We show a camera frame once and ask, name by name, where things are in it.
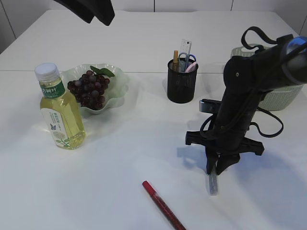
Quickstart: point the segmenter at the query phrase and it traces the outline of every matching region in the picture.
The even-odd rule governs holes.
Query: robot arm
[[[54,0],[85,22],[90,23],[94,16],[105,25],[110,25],[115,14],[111,0]]]
[[[206,147],[209,174],[214,167],[220,174],[230,165],[238,163],[240,153],[261,155],[264,151],[262,143],[245,137],[259,102],[273,89],[307,83],[306,37],[286,35],[273,41],[257,27],[248,30],[257,32],[271,44],[274,42],[277,45],[267,50],[258,46],[259,50],[251,57],[232,57],[224,69],[226,90],[222,102],[203,100],[205,112],[213,115],[200,132],[187,132],[186,135],[186,144],[195,143]],[[254,47],[245,42],[246,32],[242,43],[252,49]],[[209,130],[204,131],[209,121]]]

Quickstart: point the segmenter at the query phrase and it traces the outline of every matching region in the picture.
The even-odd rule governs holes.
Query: bottle label
[[[65,92],[65,88],[62,82],[60,82],[56,86],[48,88],[41,85],[40,88],[42,89],[44,97],[48,99],[55,99],[57,97],[60,97]]]
[[[43,108],[41,111],[56,145],[68,148],[70,146],[69,139],[61,114],[47,108]]]

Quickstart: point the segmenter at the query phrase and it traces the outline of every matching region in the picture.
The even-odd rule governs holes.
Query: bunch of grapes
[[[77,102],[81,103],[81,107],[100,110],[106,101],[103,95],[109,83],[109,78],[88,70],[79,80],[68,82],[67,89],[75,96]]]

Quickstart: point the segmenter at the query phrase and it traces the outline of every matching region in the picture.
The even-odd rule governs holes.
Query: white wall
[[[65,9],[53,0],[2,0],[16,36],[20,36],[45,11]],[[115,10],[154,11],[153,0],[112,0]]]
[[[155,0],[156,12],[229,11],[232,0]]]
[[[274,11],[297,33],[307,15],[307,0],[234,0],[233,11]]]
[[[9,21],[0,2],[0,53],[15,40]]]
[[[20,36],[49,9],[65,9],[54,0],[1,0],[15,35]],[[115,10],[136,12],[274,11],[297,33],[307,36],[307,0],[112,0]],[[0,52],[14,35],[0,7]]]

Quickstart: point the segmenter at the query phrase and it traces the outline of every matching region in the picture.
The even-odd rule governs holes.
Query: yellow liquid
[[[52,82],[40,82],[39,84],[44,87],[53,87],[58,85],[61,79]],[[65,130],[69,139],[69,147],[61,147],[62,149],[73,150],[78,148],[85,138],[84,126],[81,120],[79,106],[76,102],[74,95],[69,91],[55,99],[42,98],[40,108],[53,109],[59,112],[62,116]]]

